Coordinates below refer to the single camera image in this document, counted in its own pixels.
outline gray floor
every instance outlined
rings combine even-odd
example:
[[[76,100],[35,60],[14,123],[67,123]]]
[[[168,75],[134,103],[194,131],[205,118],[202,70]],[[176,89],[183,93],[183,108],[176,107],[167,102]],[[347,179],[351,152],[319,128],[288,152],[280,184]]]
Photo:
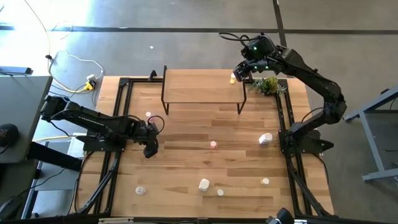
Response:
[[[113,0],[113,1],[29,1],[48,28],[63,26],[100,27],[194,27],[275,29],[272,0]],[[35,17],[24,3],[10,1],[0,22],[19,25],[16,31],[0,31],[2,65],[32,67],[45,75],[44,55],[48,45]],[[398,29],[398,2],[395,0],[279,0],[286,29]],[[33,27],[24,26],[31,23]],[[239,42],[228,42],[216,33],[51,33],[52,55],[63,49],[81,58],[96,60],[106,75],[148,75],[151,70],[170,68],[233,68],[242,61]],[[270,34],[279,43],[277,34]],[[337,82],[346,97],[348,110],[377,97],[398,84],[397,35],[287,35],[287,45],[297,50],[305,62]],[[70,88],[99,69],[59,53],[52,73]],[[310,106],[322,99],[308,90]],[[91,95],[75,95],[76,101],[94,108]],[[78,126],[59,122],[69,133],[82,132]],[[330,175],[330,193],[335,213],[345,218],[380,222],[398,221],[398,186],[394,180],[364,184],[362,174],[376,171],[360,121],[341,121],[319,129],[322,138],[335,143],[325,153]],[[35,138],[61,134],[46,123],[39,124]],[[65,194],[59,204],[69,202]],[[42,203],[36,212],[58,215],[54,205]]]

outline wooden table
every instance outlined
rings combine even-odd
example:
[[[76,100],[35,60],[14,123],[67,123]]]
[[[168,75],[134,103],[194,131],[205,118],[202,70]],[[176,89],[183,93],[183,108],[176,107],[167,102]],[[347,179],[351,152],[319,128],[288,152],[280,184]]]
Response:
[[[246,102],[246,89],[243,83],[229,82],[232,73],[232,69],[167,69],[165,66],[161,100],[166,114],[169,114],[170,103],[236,104],[240,114]]]
[[[98,111],[112,114],[119,78],[104,77]],[[288,84],[294,116],[300,120],[310,111],[305,85],[297,79],[288,79]],[[235,105],[176,104],[167,116],[161,91],[160,83],[133,86],[129,114],[146,119],[150,111],[162,116],[166,126],[158,136],[159,153],[150,159],[144,158],[143,146],[128,143],[119,166],[112,216],[267,218],[282,207],[293,212],[285,157],[277,140],[274,97],[248,91],[240,115]],[[265,132],[272,133],[274,140],[261,147],[258,138]],[[210,141],[216,141],[218,148],[210,149]],[[95,152],[87,160],[78,189],[80,206],[97,188],[103,157],[103,152]],[[309,189],[333,213],[322,163],[308,154],[303,155],[303,163]],[[260,184],[265,177],[270,183]],[[207,192],[198,189],[203,178],[210,181]],[[136,195],[137,186],[147,193]],[[224,190],[224,196],[217,196],[218,189]]]

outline small plant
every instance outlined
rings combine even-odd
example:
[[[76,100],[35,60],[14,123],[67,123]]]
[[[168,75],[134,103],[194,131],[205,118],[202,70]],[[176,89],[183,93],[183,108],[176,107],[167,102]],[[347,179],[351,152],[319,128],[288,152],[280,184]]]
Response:
[[[252,87],[257,88],[266,96],[272,95],[279,90],[282,91],[282,89],[279,89],[278,79],[276,77],[254,79]]]

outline wooden tabletop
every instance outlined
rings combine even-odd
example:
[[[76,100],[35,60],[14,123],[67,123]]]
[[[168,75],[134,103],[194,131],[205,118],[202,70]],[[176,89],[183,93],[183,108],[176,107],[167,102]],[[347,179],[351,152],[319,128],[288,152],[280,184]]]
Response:
[[[165,103],[242,103],[243,85],[230,84],[231,69],[168,69]]]
[[[112,114],[119,78],[104,77],[98,111]],[[294,116],[300,120],[310,111],[307,92],[300,80],[288,79],[288,84]],[[129,114],[146,119],[150,111],[165,119],[165,128],[158,135],[159,153],[150,159],[145,159],[143,146],[128,143],[119,166],[112,216],[267,218],[282,207],[293,213],[285,158],[277,140],[274,97],[248,91],[240,115],[236,105],[177,104],[167,116],[161,91],[160,83],[133,86]],[[260,146],[259,136],[266,132],[274,140]],[[210,141],[216,141],[218,148],[211,149]],[[98,185],[103,157],[103,152],[95,152],[87,160],[78,189],[80,206]],[[303,163],[309,189],[333,213],[322,163],[308,154],[303,155]],[[268,185],[260,183],[265,177]],[[207,192],[198,189],[202,179],[210,181]],[[146,188],[145,195],[135,193],[138,186]],[[218,189],[224,196],[217,196]]]

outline pink object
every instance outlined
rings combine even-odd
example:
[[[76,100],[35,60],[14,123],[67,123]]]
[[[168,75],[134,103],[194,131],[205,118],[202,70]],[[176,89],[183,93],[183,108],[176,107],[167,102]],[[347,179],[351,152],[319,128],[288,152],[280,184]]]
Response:
[[[217,142],[216,142],[216,141],[210,142],[210,147],[211,147],[212,149],[216,149],[216,148],[217,148]]]

